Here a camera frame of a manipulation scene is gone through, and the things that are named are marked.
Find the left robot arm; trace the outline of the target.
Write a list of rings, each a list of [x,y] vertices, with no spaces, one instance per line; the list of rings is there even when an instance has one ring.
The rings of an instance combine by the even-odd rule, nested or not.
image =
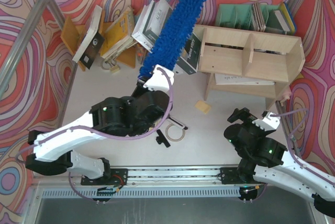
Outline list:
[[[97,140],[145,137],[170,105],[166,92],[139,87],[132,96],[108,97],[54,132],[36,131],[34,148],[26,157],[25,167],[45,176],[71,172],[91,180],[107,181],[111,178],[109,161],[86,157],[75,149]]]

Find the roll of beige tape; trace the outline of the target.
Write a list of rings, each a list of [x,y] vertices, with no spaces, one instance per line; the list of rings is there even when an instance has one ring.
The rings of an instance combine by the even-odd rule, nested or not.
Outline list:
[[[176,125],[170,124],[165,129],[165,136],[172,142],[179,142],[184,139],[185,130],[177,127]]]

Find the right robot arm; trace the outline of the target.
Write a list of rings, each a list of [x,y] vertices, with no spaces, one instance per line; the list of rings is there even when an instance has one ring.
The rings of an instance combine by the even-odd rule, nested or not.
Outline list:
[[[287,145],[269,137],[280,126],[280,114],[265,111],[257,118],[247,108],[236,108],[227,119],[223,136],[241,158],[238,177],[291,192],[313,203],[322,214],[334,217],[334,176],[295,155]]]

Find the blue microfibre duster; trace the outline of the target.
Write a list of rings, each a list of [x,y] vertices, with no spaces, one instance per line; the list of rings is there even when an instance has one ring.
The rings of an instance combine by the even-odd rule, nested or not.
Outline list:
[[[152,52],[145,58],[138,78],[151,77],[154,67],[160,65],[172,71],[191,36],[206,0],[178,0],[164,25]]]

